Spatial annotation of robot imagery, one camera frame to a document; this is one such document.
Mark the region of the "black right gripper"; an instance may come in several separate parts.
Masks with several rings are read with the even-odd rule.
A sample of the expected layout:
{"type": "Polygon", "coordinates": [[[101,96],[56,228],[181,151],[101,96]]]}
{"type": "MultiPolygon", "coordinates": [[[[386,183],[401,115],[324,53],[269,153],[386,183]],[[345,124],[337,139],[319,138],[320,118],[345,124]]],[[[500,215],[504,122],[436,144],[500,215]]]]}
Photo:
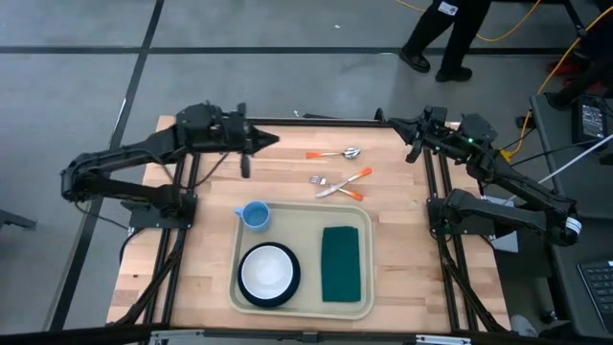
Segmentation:
{"type": "Polygon", "coordinates": [[[445,125],[447,109],[427,106],[418,118],[390,118],[388,125],[405,144],[412,148],[406,156],[407,163],[415,163],[422,149],[440,150],[445,146],[452,129],[445,125]]]}

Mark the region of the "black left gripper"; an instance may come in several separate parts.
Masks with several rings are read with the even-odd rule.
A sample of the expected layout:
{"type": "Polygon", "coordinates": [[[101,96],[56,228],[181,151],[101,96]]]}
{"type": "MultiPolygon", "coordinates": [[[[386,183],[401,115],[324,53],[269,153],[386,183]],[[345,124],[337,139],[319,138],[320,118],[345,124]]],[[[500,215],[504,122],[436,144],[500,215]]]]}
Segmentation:
{"type": "Polygon", "coordinates": [[[235,110],[224,112],[219,106],[213,106],[215,124],[220,125],[222,146],[228,152],[240,154],[240,174],[249,178],[251,174],[250,156],[275,145],[279,137],[275,134],[252,127],[246,118],[246,103],[239,103],[235,110]]]}

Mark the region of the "orange-handled metal spoon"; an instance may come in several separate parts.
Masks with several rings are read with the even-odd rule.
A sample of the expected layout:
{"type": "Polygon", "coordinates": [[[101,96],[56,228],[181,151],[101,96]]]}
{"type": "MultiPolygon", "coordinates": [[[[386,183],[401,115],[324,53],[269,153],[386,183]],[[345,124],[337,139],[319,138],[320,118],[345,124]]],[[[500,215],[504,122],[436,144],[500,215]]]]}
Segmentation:
{"type": "Polygon", "coordinates": [[[346,159],[354,159],[360,153],[361,153],[360,148],[348,147],[344,149],[343,151],[338,151],[338,152],[307,152],[306,158],[313,159],[313,158],[322,158],[322,157],[330,157],[330,156],[343,156],[346,159]]]}

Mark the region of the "orange-handled metal fork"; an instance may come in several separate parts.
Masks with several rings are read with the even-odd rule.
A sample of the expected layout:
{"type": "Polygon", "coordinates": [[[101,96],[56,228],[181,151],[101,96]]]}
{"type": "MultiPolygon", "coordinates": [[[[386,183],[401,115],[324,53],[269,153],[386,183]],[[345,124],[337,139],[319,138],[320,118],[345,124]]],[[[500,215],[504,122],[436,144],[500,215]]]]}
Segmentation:
{"type": "Polygon", "coordinates": [[[358,201],[362,201],[363,200],[363,195],[356,193],[356,192],[351,192],[348,191],[346,189],[343,188],[338,188],[334,191],[331,191],[330,188],[332,187],[332,185],[323,177],[323,176],[312,176],[309,180],[309,182],[311,184],[315,184],[315,185],[319,185],[319,186],[324,186],[327,187],[326,190],[324,190],[323,192],[320,192],[319,194],[317,194],[317,197],[324,197],[324,196],[329,196],[333,193],[336,192],[340,192],[342,194],[345,194],[347,196],[350,196],[353,199],[356,199],[358,201]]]}

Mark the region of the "orange-handled metal knife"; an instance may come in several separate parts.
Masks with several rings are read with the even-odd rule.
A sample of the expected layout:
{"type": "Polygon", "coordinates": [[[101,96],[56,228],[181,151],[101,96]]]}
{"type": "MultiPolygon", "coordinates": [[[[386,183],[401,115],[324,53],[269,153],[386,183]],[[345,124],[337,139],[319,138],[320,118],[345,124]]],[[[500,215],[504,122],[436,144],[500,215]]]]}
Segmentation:
{"type": "Polygon", "coordinates": [[[315,196],[316,197],[328,196],[328,195],[330,195],[330,194],[332,194],[332,193],[342,189],[344,186],[348,185],[349,183],[353,182],[354,180],[356,180],[358,178],[361,178],[361,177],[364,177],[364,176],[366,176],[366,175],[368,175],[368,174],[370,174],[372,172],[373,172],[372,168],[366,168],[366,169],[362,170],[361,172],[356,173],[353,176],[349,177],[348,179],[346,179],[346,180],[344,180],[344,181],[342,181],[340,183],[337,183],[335,185],[332,185],[331,187],[328,187],[323,192],[320,192],[320,193],[316,194],[315,196]]]}

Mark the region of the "blue plastic mug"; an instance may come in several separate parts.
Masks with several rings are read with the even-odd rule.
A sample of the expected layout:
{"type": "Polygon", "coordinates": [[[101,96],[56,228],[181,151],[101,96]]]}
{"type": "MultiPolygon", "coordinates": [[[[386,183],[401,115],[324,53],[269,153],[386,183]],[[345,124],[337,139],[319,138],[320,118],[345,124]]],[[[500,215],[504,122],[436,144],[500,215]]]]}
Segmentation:
{"type": "Polygon", "coordinates": [[[262,201],[254,200],[243,207],[235,209],[235,214],[249,230],[265,232],[270,226],[271,213],[268,205],[262,201]]]}

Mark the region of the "dark green cloth napkin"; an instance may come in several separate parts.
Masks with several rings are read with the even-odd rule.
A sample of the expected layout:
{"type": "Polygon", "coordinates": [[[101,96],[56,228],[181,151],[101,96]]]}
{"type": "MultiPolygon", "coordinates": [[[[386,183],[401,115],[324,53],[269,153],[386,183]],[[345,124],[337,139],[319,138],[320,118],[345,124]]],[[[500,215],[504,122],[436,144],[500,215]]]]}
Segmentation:
{"type": "Polygon", "coordinates": [[[358,230],[350,226],[327,227],[321,247],[321,283],[324,302],[361,300],[358,230]]]}

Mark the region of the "white bowl with dark rim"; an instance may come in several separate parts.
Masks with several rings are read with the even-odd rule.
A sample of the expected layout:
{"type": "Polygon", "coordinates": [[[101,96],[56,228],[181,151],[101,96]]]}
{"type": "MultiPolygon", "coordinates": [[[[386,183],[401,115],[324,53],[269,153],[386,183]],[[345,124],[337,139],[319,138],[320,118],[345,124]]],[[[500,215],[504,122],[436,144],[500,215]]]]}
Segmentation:
{"type": "Polygon", "coordinates": [[[246,252],[246,254],[241,258],[238,264],[238,273],[237,273],[238,289],[240,293],[243,295],[243,297],[250,304],[256,307],[259,307],[259,308],[265,308],[265,309],[277,308],[285,304],[286,302],[288,302],[297,292],[299,284],[301,282],[301,278],[302,278],[302,270],[301,270],[301,266],[300,266],[300,263],[296,255],[293,253],[293,251],[289,247],[281,243],[278,243],[278,242],[269,241],[269,242],[263,242],[258,245],[255,245],[254,247],[250,248],[246,252]],[[240,278],[240,270],[242,269],[242,264],[243,264],[245,257],[255,248],[265,246],[265,245],[272,245],[272,246],[281,248],[281,250],[284,251],[289,256],[292,262],[292,265],[293,265],[293,278],[292,278],[289,288],[281,296],[274,298],[274,299],[269,299],[269,300],[262,300],[262,299],[256,298],[253,295],[251,295],[244,287],[243,282],[240,278]]]}

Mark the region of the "beige plastic tray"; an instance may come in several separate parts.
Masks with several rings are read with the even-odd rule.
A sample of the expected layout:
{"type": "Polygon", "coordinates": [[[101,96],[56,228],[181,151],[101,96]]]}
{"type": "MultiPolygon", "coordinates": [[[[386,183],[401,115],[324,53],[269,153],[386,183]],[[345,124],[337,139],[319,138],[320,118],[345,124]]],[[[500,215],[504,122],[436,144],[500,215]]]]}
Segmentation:
{"type": "Polygon", "coordinates": [[[264,202],[271,213],[265,232],[253,232],[238,219],[231,263],[229,299],[243,313],[280,316],[358,320],[375,303],[373,224],[369,215],[352,205],[318,203],[264,202]],[[358,230],[361,300],[353,303],[324,302],[321,283],[321,247],[327,227],[350,226],[358,230]],[[296,255],[302,278],[295,295],[272,309],[250,304],[238,289],[238,264],[246,252],[263,242],[278,242],[296,255]]]}

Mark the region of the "person's legs in black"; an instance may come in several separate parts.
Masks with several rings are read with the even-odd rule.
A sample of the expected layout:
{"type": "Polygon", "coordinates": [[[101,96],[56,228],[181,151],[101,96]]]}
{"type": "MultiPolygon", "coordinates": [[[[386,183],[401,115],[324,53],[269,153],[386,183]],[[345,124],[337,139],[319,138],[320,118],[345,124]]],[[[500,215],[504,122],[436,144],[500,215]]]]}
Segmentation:
{"type": "Polygon", "coordinates": [[[453,27],[435,80],[469,81],[472,70],[464,67],[463,61],[488,14],[491,2],[492,0],[432,0],[407,42],[401,47],[399,58],[413,70],[428,73],[431,65],[423,54],[425,48],[448,28],[453,27]]]}

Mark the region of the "white paper sheet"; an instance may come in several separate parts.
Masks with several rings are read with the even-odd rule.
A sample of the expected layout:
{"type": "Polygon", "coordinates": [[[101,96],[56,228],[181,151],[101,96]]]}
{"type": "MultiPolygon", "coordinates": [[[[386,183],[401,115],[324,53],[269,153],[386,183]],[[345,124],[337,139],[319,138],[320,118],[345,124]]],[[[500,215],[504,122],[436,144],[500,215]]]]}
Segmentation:
{"type": "MultiPolygon", "coordinates": [[[[504,205],[507,207],[513,207],[514,203],[510,200],[505,200],[503,198],[482,195],[481,199],[486,200],[491,203],[504,205]]],[[[484,236],[484,240],[494,249],[503,252],[515,253],[519,252],[518,238],[517,232],[513,231],[504,236],[498,235],[486,235],[484,236]]]]}

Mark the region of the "grey desk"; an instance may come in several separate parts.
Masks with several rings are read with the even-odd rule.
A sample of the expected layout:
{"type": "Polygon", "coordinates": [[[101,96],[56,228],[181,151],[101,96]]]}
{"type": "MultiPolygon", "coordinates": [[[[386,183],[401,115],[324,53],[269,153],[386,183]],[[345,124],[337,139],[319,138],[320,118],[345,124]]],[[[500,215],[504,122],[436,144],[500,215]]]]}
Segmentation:
{"type": "MultiPolygon", "coordinates": [[[[543,95],[532,96],[530,102],[548,168],[555,173],[585,151],[572,142],[572,111],[550,107],[543,95]]],[[[613,165],[600,162],[608,154],[613,155],[613,139],[605,149],[586,154],[551,178],[562,195],[577,202],[578,214],[584,219],[613,220],[613,165]]]]}
{"type": "Polygon", "coordinates": [[[613,261],[613,220],[586,218],[581,223],[576,243],[545,245],[554,308],[560,320],[570,323],[574,334],[613,342],[613,334],[603,327],[578,269],[578,264],[613,261]]]}

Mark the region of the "black power supply unit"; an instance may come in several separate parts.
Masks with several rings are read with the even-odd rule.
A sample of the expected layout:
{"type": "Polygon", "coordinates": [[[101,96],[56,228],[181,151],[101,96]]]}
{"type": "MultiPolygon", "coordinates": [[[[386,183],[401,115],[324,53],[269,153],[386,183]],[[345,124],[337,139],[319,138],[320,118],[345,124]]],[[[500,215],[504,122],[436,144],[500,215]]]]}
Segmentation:
{"type": "Polygon", "coordinates": [[[582,95],[572,106],[572,143],[588,148],[606,138],[609,119],[613,120],[613,109],[604,98],[582,95]]]}

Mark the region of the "person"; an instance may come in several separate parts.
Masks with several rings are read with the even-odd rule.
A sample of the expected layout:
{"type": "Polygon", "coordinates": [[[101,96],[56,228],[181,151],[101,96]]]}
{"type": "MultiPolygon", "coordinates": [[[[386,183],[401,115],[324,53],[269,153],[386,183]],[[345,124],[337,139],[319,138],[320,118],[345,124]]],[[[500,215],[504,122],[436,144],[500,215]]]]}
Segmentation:
{"type": "Polygon", "coordinates": [[[613,94],[613,13],[604,16],[585,34],[574,52],[573,64],[579,68],[579,73],[560,91],[545,94],[551,107],[569,108],[597,83],[613,94]]]}

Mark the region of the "silver aluminium extrusion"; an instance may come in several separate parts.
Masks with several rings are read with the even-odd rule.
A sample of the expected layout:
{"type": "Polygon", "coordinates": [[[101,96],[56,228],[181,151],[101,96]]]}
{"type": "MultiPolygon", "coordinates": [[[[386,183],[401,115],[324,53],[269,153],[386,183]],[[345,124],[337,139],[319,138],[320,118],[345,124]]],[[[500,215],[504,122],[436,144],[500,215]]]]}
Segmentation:
{"type": "Polygon", "coordinates": [[[186,340],[199,338],[204,335],[203,330],[165,330],[150,334],[148,345],[169,345],[172,340],[186,340]]]}
{"type": "Polygon", "coordinates": [[[416,345],[472,345],[470,338],[449,336],[449,335],[434,335],[434,334],[417,334],[416,345]]]}

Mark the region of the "small white object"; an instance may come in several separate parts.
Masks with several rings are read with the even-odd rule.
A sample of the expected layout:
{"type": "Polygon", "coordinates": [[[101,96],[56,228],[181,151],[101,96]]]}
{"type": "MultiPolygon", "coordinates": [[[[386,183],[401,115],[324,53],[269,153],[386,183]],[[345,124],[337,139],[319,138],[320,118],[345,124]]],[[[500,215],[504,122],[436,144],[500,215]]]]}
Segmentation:
{"type": "Polygon", "coordinates": [[[528,318],[521,314],[515,314],[510,319],[511,329],[521,335],[527,337],[538,337],[538,332],[528,318]]]}

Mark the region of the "black laptop keyboard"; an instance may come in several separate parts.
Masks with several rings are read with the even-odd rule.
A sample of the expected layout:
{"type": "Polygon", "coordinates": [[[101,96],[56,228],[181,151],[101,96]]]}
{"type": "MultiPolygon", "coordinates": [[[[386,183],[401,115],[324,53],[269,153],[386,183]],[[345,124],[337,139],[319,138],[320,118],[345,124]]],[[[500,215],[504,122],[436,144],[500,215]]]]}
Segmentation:
{"type": "Polygon", "coordinates": [[[603,327],[613,334],[613,261],[578,264],[578,269],[603,327]]]}

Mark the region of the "black aluminium table frame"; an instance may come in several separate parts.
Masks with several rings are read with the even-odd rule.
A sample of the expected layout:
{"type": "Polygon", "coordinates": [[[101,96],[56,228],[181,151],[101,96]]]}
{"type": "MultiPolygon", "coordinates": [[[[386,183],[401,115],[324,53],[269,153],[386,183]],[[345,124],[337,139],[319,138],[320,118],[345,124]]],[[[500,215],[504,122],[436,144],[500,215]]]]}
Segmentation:
{"type": "Polygon", "coordinates": [[[415,163],[407,163],[411,150],[383,117],[379,122],[343,120],[248,119],[254,127],[280,137],[280,141],[250,156],[252,178],[238,177],[222,167],[196,186],[199,168],[213,162],[212,153],[188,154],[175,165],[175,177],[182,182],[182,169],[191,163],[186,192],[197,195],[191,228],[176,229],[170,254],[153,256],[154,228],[141,233],[127,245],[120,267],[119,302],[114,322],[101,328],[47,331],[0,336],[0,345],[104,345],[149,340],[150,334],[165,330],[203,330],[203,336],[274,338],[299,340],[302,332],[318,332],[320,341],[360,339],[402,341],[415,344],[417,334],[470,338],[472,345],[553,344],[581,345],[569,340],[520,337],[502,327],[479,300],[450,256],[443,235],[430,232],[426,200],[437,196],[437,178],[432,171],[432,153],[425,149],[415,163]],[[358,163],[303,159],[306,149],[334,149],[343,141],[374,149],[358,163]],[[366,168],[374,169],[367,182],[357,182],[366,200],[359,208],[373,224],[375,303],[358,320],[280,316],[243,313],[229,299],[231,263],[238,218],[235,207],[252,199],[272,202],[342,203],[340,196],[316,201],[314,187],[298,185],[307,173],[342,173],[350,177],[366,168]],[[157,290],[173,272],[160,298],[161,323],[135,324],[157,290]],[[487,332],[462,330],[454,310],[456,297],[451,275],[465,296],[465,314],[474,311],[487,332]]]}

